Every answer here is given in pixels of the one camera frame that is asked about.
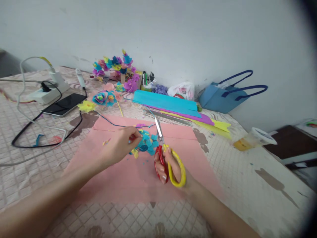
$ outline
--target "smartphone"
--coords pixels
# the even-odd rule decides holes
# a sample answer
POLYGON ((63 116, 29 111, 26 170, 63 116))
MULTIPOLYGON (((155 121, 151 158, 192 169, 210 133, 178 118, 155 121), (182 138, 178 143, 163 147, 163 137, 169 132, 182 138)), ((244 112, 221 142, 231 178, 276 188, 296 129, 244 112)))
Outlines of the smartphone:
POLYGON ((56 117, 64 117, 86 98, 85 95, 73 93, 42 110, 42 112, 56 117))

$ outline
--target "phone screen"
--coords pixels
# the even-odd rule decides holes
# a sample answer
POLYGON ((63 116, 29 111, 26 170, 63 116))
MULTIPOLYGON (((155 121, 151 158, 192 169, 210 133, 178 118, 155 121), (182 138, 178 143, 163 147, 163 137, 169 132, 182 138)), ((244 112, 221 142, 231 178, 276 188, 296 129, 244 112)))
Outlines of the phone screen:
POLYGON ((62 116, 86 98, 87 97, 85 95, 73 93, 65 97, 64 99, 54 103, 53 105, 49 106, 46 110, 43 111, 50 114, 62 116))

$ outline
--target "scissor blade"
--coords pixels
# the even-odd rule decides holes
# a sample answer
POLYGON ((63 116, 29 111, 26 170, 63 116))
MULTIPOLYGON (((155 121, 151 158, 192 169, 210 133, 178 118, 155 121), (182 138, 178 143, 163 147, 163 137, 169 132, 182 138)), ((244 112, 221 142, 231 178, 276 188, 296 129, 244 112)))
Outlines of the scissor blade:
POLYGON ((159 123, 159 120, 156 119, 156 118, 155 118, 155 124, 156 124, 156 129, 158 130, 158 136, 159 136, 159 137, 163 137, 161 125, 160 125, 160 123, 159 123))

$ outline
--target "hand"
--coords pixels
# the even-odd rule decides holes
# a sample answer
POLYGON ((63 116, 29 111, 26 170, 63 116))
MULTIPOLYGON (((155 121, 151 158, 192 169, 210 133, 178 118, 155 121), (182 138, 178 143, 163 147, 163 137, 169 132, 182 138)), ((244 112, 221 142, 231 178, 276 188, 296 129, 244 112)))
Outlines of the hand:
MULTIPOLYGON (((165 159, 166 163, 170 163, 172 170, 173 170, 173 174, 177 180, 177 182, 181 181, 182 178, 182 174, 181 174, 181 169, 178 165, 177 160, 174 158, 174 156, 172 155, 171 152, 171 148, 168 147, 166 149, 165 152, 163 152, 163 157, 165 159)), ((157 153, 154 157, 155 163, 156 163, 156 169, 158 170, 158 174, 160 176, 161 182, 163 184, 166 183, 166 174, 164 172, 164 166, 161 164, 161 161, 159 160, 159 154, 157 153)), ((188 188, 190 184, 192 184, 194 178, 192 177, 192 175, 188 172, 188 170, 186 169, 186 184, 183 188, 188 188)))
POLYGON ((135 127, 124 127, 115 132, 107 145, 99 153, 106 166, 120 162, 141 141, 142 136, 135 127))

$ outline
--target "scissor handle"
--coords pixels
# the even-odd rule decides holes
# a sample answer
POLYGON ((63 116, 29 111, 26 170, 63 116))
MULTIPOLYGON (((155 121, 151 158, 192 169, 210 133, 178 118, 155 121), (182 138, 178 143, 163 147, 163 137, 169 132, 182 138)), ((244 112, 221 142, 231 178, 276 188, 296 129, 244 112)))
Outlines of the scissor handle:
MULTIPOLYGON (((166 151, 166 148, 169 147, 168 145, 163 145, 163 150, 166 151)), ((176 180, 175 180, 175 176, 173 174, 173 170, 172 170, 172 166, 170 163, 168 163, 168 173, 169 173, 169 177, 171 179, 171 182, 172 184, 175 186, 175 187, 184 187, 185 184, 186 184, 186 169, 185 169, 185 166, 182 162, 182 160, 179 158, 178 154, 171 148, 171 152, 172 152, 172 155, 174 156, 174 158, 176 159, 180 169, 181 169, 181 181, 178 183, 176 180)))
MULTIPOLYGON (((155 155, 156 155, 156 153, 158 153, 158 155, 159 155, 159 160, 161 161, 161 164, 164 166, 164 172, 165 172, 165 174, 166 174, 166 182, 168 182, 168 177, 169 177, 168 171, 169 171, 169 169, 168 169, 168 166, 167 166, 167 164, 165 163, 165 161, 164 161, 164 159, 163 159, 162 146, 161 146, 161 145, 159 145, 158 147, 156 147, 155 155)), ((156 171, 156 174, 158 175, 158 178, 161 179, 160 176, 159 176, 158 170, 156 169, 156 162, 155 162, 155 160, 154 160, 154 166, 155 166, 155 171, 156 171)))

